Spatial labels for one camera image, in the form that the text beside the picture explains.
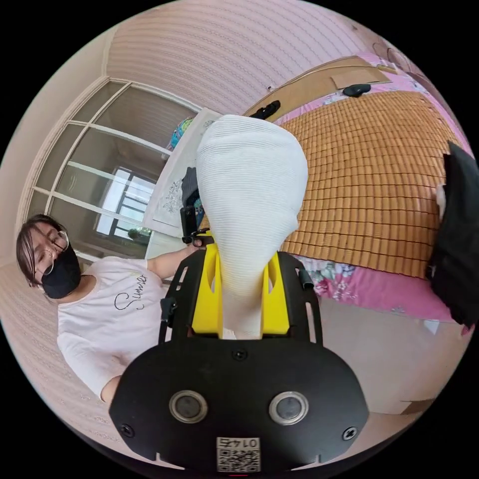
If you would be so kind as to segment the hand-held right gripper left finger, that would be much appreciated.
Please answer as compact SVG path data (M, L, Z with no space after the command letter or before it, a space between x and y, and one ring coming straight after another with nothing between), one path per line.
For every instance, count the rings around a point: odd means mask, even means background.
M192 329L196 334L223 334L221 262L216 245L208 245L200 275Z

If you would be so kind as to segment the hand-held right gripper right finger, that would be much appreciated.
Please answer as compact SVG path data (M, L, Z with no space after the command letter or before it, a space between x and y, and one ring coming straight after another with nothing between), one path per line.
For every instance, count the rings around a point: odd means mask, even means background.
M279 253L275 253L262 274L261 332L262 334L287 334L288 330L289 318Z

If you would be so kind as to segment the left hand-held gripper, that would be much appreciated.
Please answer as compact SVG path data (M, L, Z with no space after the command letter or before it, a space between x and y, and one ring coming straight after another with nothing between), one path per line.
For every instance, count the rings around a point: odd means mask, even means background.
M187 227L183 227L182 241L184 244L192 244L192 240L196 237L202 237L204 244L210 243L211 231L210 228L202 228L196 231L189 230Z

